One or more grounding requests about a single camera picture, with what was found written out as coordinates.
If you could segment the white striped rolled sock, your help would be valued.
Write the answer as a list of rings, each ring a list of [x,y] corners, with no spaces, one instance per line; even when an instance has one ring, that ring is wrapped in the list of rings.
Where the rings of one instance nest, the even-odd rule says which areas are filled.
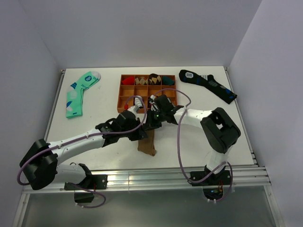
[[[136,96],[134,98],[134,105],[137,106],[139,109],[143,109],[143,98],[141,96]]]

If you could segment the aluminium table edge rail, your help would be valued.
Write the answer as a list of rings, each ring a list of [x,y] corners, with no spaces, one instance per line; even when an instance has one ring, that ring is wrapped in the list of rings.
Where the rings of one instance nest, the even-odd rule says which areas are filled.
[[[87,70],[67,69],[60,81],[45,139],[51,142],[78,136],[97,124],[116,117],[122,74],[156,73],[177,76],[179,71],[180,67],[98,68],[101,80],[85,93],[83,116],[68,120],[64,115],[67,88]],[[178,104],[199,110],[212,110],[220,106],[238,125],[241,137],[229,155],[229,162],[233,168],[233,185],[269,185],[266,169],[259,167],[255,160],[236,102],[226,104],[205,88],[180,80],[176,81],[176,87],[180,90]],[[175,125],[165,123],[156,131],[155,147],[157,154],[151,157],[137,151],[136,142],[123,138],[113,145],[78,155],[72,158],[71,162],[86,164],[93,174],[106,174],[107,191],[189,188],[179,168]],[[211,156],[211,147],[203,131],[187,125],[181,127],[180,150],[182,164],[187,172],[203,169]]]

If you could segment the mint green patterned sock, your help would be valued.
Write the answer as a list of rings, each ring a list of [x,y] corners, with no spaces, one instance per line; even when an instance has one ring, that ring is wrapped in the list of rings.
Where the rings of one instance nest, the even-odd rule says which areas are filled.
[[[96,71],[83,74],[76,82],[73,82],[67,90],[66,118],[71,119],[83,115],[84,91],[98,83],[101,75]]]

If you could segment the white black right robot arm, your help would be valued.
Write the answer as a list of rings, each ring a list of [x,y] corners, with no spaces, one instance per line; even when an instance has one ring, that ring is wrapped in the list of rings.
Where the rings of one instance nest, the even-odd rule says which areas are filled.
[[[149,98],[151,105],[147,113],[147,119],[143,125],[145,130],[157,129],[163,122],[177,125],[177,154],[182,174],[189,184],[216,185],[221,186],[224,181],[232,183],[233,170],[226,170],[231,166],[228,162],[228,155],[241,136],[241,131],[224,109],[217,107],[212,111],[189,109],[187,106],[173,105],[166,95]],[[203,130],[207,141],[212,148],[201,178],[188,177],[183,168],[180,150],[181,125],[190,125]]]

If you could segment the beige argyle rolled sock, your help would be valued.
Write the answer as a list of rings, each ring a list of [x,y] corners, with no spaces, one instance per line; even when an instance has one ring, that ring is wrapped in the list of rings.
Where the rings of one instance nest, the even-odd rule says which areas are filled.
[[[135,85],[148,85],[148,78],[146,77],[136,77]]]

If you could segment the red rolled sock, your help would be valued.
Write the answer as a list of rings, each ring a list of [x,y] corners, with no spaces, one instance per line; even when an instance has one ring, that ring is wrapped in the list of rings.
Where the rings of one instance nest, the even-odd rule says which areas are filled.
[[[135,78],[133,76],[131,76],[131,77],[125,77],[121,81],[121,83],[122,83],[122,85],[130,85],[130,86],[132,86],[132,85],[134,85],[134,81],[135,81]]]

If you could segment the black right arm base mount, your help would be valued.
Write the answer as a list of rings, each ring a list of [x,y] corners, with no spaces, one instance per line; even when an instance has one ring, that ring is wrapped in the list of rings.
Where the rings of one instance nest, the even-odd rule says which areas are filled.
[[[208,201],[218,202],[230,192],[233,184],[233,172],[223,169],[218,174],[209,174],[209,170],[190,172],[188,183],[192,186],[202,186],[203,194]]]

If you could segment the orange compartment tray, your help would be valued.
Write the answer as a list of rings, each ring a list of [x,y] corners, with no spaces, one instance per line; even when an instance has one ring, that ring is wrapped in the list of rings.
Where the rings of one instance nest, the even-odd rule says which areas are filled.
[[[135,75],[135,74],[122,74],[120,77],[120,87],[119,87],[119,95],[118,95],[118,102],[117,102],[117,111],[120,113],[124,110],[125,105],[132,106],[134,105],[134,99],[130,99],[128,101],[127,99],[130,96],[141,96],[143,98],[143,101],[148,107],[148,99],[151,95],[155,96],[161,96],[161,95],[166,95],[171,102],[174,105],[178,104],[178,99],[177,99],[177,93],[175,91],[176,89],[176,76],[174,75],[161,75],[161,78],[163,76],[168,76],[171,79],[175,80],[175,85],[173,86],[165,86],[161,83],[161,85],[122,85],[121,81],[125,77],[131,77],[133,76],[134,78],[136,77],[146,77],[148,78],[149,75],[142,74],[142,75]]]

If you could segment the tan brown ribbed sock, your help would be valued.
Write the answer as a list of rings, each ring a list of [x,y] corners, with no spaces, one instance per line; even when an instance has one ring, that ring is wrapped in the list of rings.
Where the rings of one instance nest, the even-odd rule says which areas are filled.
[[[154,135],[155,132],[154,130],[149,130],[146,132],[147,133],[147,138],[143,140],[138,141],[138,147],[137,150],[140,152],[143,152],[144,154],[150,155],[150,156],[155,156],[156,155],[156,149],[154,146]]]

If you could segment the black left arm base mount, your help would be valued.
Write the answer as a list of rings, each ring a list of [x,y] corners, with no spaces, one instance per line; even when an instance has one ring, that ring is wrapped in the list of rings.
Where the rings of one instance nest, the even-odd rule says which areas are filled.
[[[103,198],[102,205],[106,201],[106,197],[98,192],[98,190],[105,190],[107,188],[107,175],[88,175],[80,183],[65,183],[65,191],[74,191],[74,201],[77,204],[87,206],[99,196]]]

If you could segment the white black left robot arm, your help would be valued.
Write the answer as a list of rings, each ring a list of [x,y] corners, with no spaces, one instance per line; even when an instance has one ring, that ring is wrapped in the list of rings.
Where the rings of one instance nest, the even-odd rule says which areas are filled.
[[[138,141],[147,137],[136,114],[123,111],[81,135],[49,143],[44,139],[35,141],[19,164],[20,172],[27,179],[26,185],[40,190],[59,175],[60,164],[74,156],[117,143],[120,138]]]

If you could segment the dark teal rolled sock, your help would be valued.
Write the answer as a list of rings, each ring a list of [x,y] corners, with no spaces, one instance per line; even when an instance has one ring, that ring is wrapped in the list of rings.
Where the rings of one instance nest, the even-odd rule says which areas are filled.
[[[162,84],[165,86],[173,86],[175,85],[175,80],[171,79],[168,76],[163,76],[162,77]]]

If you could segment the brown argyle rolled sock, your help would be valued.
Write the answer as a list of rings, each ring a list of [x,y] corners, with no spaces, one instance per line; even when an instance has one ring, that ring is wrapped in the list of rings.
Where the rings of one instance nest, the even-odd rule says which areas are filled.
[[[148,85],[161,85],[161,76],[152,73],[148,76]]]

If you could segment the black blue patterned sock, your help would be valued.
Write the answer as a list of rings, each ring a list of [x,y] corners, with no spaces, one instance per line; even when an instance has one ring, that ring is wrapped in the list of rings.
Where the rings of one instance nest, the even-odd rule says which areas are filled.
[[[215,94],[227,104],[230,104],[237,98],[237,95],[235,93],[217,82],[212,74],[198,75],[197,73],[189,70],[181,70],[179,72],[179,79],[185,83],[205,87],[207,90]]]

